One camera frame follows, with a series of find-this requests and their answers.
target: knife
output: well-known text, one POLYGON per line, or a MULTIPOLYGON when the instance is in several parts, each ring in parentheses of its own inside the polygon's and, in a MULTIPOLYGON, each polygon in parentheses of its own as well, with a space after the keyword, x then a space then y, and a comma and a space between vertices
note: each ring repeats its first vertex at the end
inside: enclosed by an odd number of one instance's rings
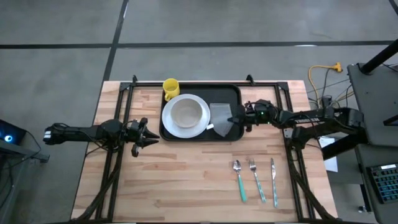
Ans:
POLYGON ((276 170, 275 170, 275 164, 274 164, 274 159, 271 158, 271 171, 272 171, 272 189, 274 191, 274 207, 278 207, 278 196, 276 194, 276 186, 275 186, 275 176, 276 176, 276 170))

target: fork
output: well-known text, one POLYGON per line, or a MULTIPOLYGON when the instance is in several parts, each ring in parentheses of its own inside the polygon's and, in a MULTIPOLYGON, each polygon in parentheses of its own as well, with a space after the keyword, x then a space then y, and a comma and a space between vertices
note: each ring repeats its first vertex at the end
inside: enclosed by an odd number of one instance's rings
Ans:
POLYGON ((266 202, 266 196, 262 192, 262 187, 261 187, 259 178, 257 177, 257 172, 256 172, 257 168, 256 168, 256 164, 254 163, 254 159, 250 159, 249 167, 250 167, 250 170, 253 171, 254 177, 256 178, 257 187, 258 187, 260 195, 261 195, 261 200, 262 200, 263 203, 265 203, 266 202))

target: concrete floor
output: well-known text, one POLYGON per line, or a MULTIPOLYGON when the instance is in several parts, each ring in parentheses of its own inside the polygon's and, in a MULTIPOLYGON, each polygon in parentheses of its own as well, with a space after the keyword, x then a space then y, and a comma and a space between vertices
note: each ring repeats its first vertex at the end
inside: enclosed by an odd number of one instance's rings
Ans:
MULTIPOLYGON (((0 0, 0 44, 112 42, 123 0, 0 0)), ((387 0, 130 0, 120 43, 219 41, 394 40, 398 16, 387 0)), ((366 62, 385 46, 118 49, 110 80, 305 80, 311 65, 343 68, 366 62)), ((54 122, 92 123, 109 49, 0 50, 0 118, 41 139, 54 122)), ((397 63, 398 57, 389 63, 397 63)), ((313 71, 317 86, 325 70, 313 71)), ((331 72, 328 83, 346 79, 331 72)), ((325 94, 337 96, 348 82, 325 94)), ((349 106, 356 107, 355 99, 349 106)), ((15 223, 69 219, 86 144, 43 150, 47 164, 31 164, 14 208, 15 223)), ((359 214, 358 186, 332 184, 339 217, 359 214)))

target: butcher block tabletop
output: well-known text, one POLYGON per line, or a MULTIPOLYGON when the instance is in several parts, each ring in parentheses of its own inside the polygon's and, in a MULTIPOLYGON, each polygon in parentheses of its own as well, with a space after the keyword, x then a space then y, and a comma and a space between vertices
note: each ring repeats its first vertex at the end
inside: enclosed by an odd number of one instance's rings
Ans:
MULTIPOLYGON (((309 110, 304 82, 287 82, 294 111, 309 110)), ((119 84, 104 82, 95 124, 113 119, 119 84)), ((273 87, 250 86, 240 87, 240 90, 243 103, 264 99, 276 105, 273 87)), ((129 120, 146 117, 149 130, 159 135, 161 101, 161 87, 134 87, 129 120)), ((89 144, 88 151, 95 148, 95 144, 89 144)), ((271 125, 253 126, 250 133, 244 133, 234 142, 168 142, 160 139, 159 143, 141 150, 137 158, 131 156, 131 148, 132 143, 124 147, 114 222, 297 221, 282 131, 271 125), (261 202, 254 175, 249 169, 250 158, 256 162, 266 203, 261 202), (271 158, 277 172, 278 208, 274 208, 272 197, 271 158), (241 200, 238 178, 232 170, 232 162, 236 159, 242 165, 241 177, 248 196, 246 203, 241 200)), ((337 217, 321 151, 307 146, 302 152, 312 192, 327 211, 337 217)), ((105 158, 104 150, 86 157, 71 218, 81 215, 98 193, 105 158)), ((104 217, 109 196, 110 190, 105 198, 104 217)), ((304 216, 308 217, 302 191, 300 199, 304 216)))

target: mug handle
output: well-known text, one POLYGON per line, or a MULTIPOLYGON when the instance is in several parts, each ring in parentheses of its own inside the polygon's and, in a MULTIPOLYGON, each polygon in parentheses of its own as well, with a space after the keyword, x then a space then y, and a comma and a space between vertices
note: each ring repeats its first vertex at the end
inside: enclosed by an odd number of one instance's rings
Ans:
POLYGON ((170 95, 166 93, 166 94, 164 95, 164 100, 167 101, 167 102, 169 102, 169 101, 171 100, 170 95))

